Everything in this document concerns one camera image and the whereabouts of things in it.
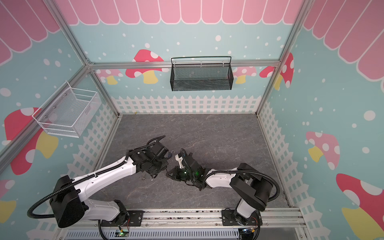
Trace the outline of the teal padlock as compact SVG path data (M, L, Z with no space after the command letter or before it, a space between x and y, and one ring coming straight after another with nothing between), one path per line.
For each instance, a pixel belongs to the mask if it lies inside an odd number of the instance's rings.
M170 159L175 155L174 151L168 152L167 158Z

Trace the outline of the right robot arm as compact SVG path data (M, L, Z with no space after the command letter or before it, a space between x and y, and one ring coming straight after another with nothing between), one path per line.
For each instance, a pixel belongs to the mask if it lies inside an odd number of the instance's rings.
M200 191L206 188L233 189L241 198L233 213L241 225L264 211L281 192L277 181L246 163L230 170L206 169L184 149L176 156L176 161L179 165L167 172L171 180L187 183Z

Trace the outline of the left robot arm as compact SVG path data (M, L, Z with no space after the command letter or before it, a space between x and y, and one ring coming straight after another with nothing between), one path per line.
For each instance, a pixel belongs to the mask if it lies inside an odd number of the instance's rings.
M160 142L147 147L128 150L118 161L84 176L71 179L64 176L57 181L57 195L50 205L59 228L70 227L77 222L105 221L117 226L125 225L130 215L119 200L97 201L91 196L99 190L128 176L146 172L155 178L164 171L172 153Z

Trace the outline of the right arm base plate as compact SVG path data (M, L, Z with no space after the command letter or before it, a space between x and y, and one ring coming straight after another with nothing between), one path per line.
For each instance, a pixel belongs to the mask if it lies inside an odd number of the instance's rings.
M260 212L255 210L249 218L245 218L237 213L235 210L226 208L221 211L223 226L262 226L263 221Z

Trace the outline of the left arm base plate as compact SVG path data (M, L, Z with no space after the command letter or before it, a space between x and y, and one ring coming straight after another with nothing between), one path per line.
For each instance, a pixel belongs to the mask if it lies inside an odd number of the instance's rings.
M102 227L140 227L144 219L144 211L127 211L119 214L114 220L101 221Z

